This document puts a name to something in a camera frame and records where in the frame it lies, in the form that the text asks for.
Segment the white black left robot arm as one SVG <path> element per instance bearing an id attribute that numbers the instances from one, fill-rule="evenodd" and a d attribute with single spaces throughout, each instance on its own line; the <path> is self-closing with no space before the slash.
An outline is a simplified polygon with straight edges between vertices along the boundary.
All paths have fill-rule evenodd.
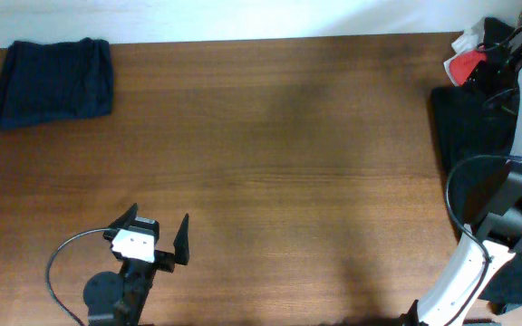
<path id="1" fill-rule="evenodd" d="M 156 273 L 175 269 L 175 255 L 156 248 L 159 223 L 139 216 L 138 210 L 133 204 L 102 234 L 121 269 L 97 273 L 85 284 L 89 326 L 137 325 Z"/>

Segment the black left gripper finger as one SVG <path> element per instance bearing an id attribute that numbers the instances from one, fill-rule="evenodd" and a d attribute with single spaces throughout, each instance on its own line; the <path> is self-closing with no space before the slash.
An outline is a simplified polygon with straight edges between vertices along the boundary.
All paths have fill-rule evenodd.
<path id="1" fill-rule="evenodd" d="M 130 206 L 130 208 L 109 224 L 110 229 L 128 229 L 131 222 L 135 220 L 138 215 L 139 206 L 137 203 L 134 203 Z"/>
<path id="2" fill-rule="evenodd" d="M 189 214 L 185 214 L 175 240 L 175 263 L 187 265 L 189 263 Z"/>

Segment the dark blue garment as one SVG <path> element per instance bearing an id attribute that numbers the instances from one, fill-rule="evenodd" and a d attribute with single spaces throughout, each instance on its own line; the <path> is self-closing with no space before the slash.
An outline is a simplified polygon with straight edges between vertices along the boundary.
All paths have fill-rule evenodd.
<path id="1" fill-rule="evenodd" d="M 109 42 L 15 41 L 0 71 L 0 130 L 109 115 L 113 96 Z"/>

